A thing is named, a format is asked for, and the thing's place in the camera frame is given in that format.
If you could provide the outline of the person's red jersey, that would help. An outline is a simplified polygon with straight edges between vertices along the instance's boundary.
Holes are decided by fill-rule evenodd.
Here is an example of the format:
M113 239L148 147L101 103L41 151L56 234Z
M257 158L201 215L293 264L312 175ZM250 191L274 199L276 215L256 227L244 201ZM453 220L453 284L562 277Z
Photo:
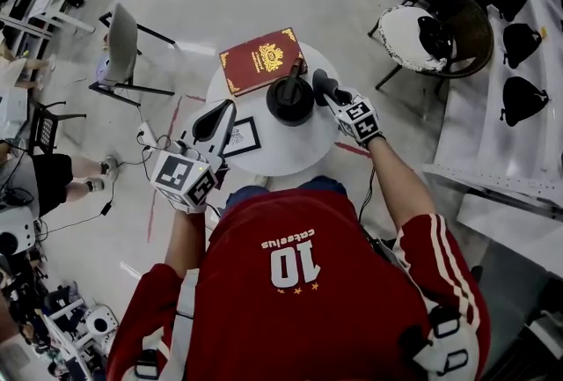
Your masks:
M291 189L225 211L197 272L178 381L477 378L486 303L437 214L378 254L342 194Z

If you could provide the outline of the red book gold ornament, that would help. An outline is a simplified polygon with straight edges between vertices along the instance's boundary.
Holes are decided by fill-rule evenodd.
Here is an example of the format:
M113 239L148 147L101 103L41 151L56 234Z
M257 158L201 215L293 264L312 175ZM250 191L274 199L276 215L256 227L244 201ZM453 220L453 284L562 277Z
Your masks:
M226 85L238 97L287 77L298 59L308 71L303 50L291 27L264 34L219 54Z

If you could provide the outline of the black mesh metal chair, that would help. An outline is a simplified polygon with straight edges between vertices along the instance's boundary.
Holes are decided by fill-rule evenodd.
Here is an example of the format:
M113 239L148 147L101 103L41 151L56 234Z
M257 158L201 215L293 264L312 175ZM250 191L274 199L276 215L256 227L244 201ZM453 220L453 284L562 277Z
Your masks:
M54 114L50 111L53 106L65 105L65 101L59 101L44 105L35 99L30 99L33 107L33 117L30 128L30 137L27 152L31 156L36 149L43 154L52 154L56 149L55 138L58 125L61 121L86 118L86 114Z

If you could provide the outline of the brown wicker chair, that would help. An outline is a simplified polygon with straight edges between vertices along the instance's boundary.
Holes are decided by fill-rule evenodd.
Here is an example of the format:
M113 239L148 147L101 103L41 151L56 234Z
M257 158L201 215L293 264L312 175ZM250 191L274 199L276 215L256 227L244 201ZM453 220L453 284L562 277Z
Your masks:
M451 57L447 59L441 72L413 72L438 77L444 82L470 77L489 63L494 51L494 33L487 15L475 0L404 0L398 5L424 9L442 23L453 38ZM378 20L368 36L372 37L376 33L379 35ZM381 89L402 69L408 70L396 63L391 72L377 83L376 88Z

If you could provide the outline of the white purple bag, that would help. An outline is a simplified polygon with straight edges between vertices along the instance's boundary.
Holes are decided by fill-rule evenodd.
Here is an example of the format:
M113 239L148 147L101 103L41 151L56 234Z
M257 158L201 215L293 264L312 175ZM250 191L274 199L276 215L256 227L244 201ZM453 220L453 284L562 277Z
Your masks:
M114 84L115 81L112 78L112 64L110 55L104 53L98 61L96 68L96 81L100 84Z

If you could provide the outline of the white power strip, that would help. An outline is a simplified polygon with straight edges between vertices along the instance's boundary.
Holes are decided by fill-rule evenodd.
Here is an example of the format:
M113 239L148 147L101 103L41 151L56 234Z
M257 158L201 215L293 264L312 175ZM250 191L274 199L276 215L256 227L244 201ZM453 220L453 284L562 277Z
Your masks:
M157 146L157 139L147 121L143 121L138 128L137 140L143 146L154 148Z

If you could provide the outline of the white wristband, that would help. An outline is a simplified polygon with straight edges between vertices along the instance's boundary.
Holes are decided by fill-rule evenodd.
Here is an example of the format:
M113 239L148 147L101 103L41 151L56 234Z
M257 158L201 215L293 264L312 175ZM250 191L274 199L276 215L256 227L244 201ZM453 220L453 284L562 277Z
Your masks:
M206 202L204 202L201 205L190 206L190 205L181 204L181 203L172 201L171 205L176 210L179 210L179 211L184 212L186 214L201 214L201 213L204 213L207 209L207 203Z

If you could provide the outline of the person's right forearm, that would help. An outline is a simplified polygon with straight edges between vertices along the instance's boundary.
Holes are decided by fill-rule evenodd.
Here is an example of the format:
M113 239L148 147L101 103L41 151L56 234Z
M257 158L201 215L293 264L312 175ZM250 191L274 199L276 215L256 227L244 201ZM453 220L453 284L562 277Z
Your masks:
M375 174L397 230L417 216L436 213L428 188L381 136L368 144Z

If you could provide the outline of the black pouch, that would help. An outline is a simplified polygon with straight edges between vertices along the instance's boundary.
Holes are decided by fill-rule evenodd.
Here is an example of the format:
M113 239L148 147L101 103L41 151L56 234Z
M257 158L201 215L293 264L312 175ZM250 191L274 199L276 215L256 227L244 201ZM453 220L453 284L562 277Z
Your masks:
M432 16L419 17L419 40L423 48L435 59L450 59L453 38L450 32Z

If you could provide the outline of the black picture frame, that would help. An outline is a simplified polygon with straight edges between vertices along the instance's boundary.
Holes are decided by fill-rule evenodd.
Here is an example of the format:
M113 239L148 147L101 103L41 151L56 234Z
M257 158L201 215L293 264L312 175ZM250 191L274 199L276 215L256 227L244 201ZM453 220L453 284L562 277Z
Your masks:
M250 116L234 123L230 140L223 150L223 156L232 158L260 148L256 124L254 118Z

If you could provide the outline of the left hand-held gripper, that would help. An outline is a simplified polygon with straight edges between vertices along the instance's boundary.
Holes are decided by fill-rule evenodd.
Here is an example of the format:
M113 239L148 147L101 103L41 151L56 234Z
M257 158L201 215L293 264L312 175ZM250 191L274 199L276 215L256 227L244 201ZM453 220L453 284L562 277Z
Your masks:
M237 108L233 100L208 103L185 121L179 138L158 152L150 184L168 201L190 206L206 202L223 182L223 150L230 140Z

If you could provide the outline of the black kettle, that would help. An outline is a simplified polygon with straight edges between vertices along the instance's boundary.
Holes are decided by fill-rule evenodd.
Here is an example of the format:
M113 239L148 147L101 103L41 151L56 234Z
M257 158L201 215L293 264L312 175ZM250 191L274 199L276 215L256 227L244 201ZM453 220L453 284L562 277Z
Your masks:
M301 77L304 60L297 57L287 76L273 82L266 95L267 109L281 124L297 127L310 119L315 104L311 85Z

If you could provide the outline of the grey fleece cloth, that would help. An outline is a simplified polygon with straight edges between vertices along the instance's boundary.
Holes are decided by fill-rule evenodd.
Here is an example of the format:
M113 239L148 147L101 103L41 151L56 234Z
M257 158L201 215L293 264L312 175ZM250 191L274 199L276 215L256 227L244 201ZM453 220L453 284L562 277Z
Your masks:
M333 103L339 104L337 91L339 88L338 82L330 78L327 73L322 69L316 69L312 76L312 89L314 93L315 102L318 106L327 106L327 99Z

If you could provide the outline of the row of black bags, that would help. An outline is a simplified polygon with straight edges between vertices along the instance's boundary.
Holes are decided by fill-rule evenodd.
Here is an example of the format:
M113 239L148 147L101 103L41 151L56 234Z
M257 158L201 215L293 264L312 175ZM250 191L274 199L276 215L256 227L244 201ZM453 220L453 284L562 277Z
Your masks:
M563 8L559 0L503 0L514 7L501 31L503 64L509 69L501 119L517 123L546 111L563 126Z

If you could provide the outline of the person's blue shorts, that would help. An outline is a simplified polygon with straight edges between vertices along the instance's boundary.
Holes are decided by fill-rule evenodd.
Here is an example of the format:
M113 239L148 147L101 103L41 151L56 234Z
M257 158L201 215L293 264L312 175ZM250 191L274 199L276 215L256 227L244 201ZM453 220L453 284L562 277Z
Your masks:
M239 203L249 200L253 197L260 196L263 194L270 194L271 191L266 187L266 184L254 184L239 188L236 192L229 195L226 200L224 210L234 208ZM311 190L311 191L324 191L324 192L334 192L337 194L342 194L347 197L346 188L337 180L329 178L325 175L318 175L313 179L304 182L303 184L296 187L297 190Z

